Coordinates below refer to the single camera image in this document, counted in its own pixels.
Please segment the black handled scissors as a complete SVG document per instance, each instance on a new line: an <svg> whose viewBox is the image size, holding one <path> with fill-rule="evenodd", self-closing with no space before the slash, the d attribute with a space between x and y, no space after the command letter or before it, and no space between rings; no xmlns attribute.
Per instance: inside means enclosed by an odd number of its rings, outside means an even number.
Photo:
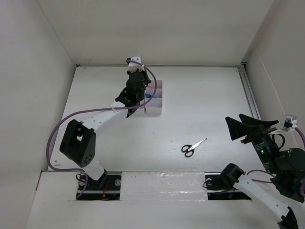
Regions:
<svg viewBox="0 0 305 229"><path fill-rule="evenodd" d="M195 149L200 145L202 144L203 142L205 142L208 138L205 138L193 145L184 145L182 148L181 148L181 152L184 154L184 156L186 158L189 158L189 157L192 157L193 154L194 154L194 151Z"/></svg>

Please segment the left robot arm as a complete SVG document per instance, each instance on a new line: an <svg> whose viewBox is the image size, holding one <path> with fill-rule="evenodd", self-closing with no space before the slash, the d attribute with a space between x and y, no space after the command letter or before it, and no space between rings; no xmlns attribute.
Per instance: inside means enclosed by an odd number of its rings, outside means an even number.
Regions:
<svg viewBox="0 0 305 229"><path fill-rule="evenodd" d="M110 110L101 111L83 121L69 121L61 141L60 152L88 175L95 189L103 188L107 179L107 171L95 156L96 139L113 124L136 112L151 82L143 66L129 67L127 74L126 87L111 104Z"/></svg>

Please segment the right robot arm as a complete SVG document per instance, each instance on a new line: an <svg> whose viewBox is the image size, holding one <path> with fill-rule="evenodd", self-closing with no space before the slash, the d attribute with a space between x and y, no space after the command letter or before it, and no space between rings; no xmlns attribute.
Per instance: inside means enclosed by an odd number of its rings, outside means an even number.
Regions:
<svg viewBox="0 0 305 229"><path fill-rule="evenodd" d="M281 150L273 136L283 132L275 127L279 122L254 119L239 114L239 120L226 117L232 140L251 143L271 183L284 196L287 205L265 193L239 166L230 163L220 173L220 182L225 189L236 188L252 200L257 200L270 209L281 229L305 227L305 152L300 148Z"/></svg>

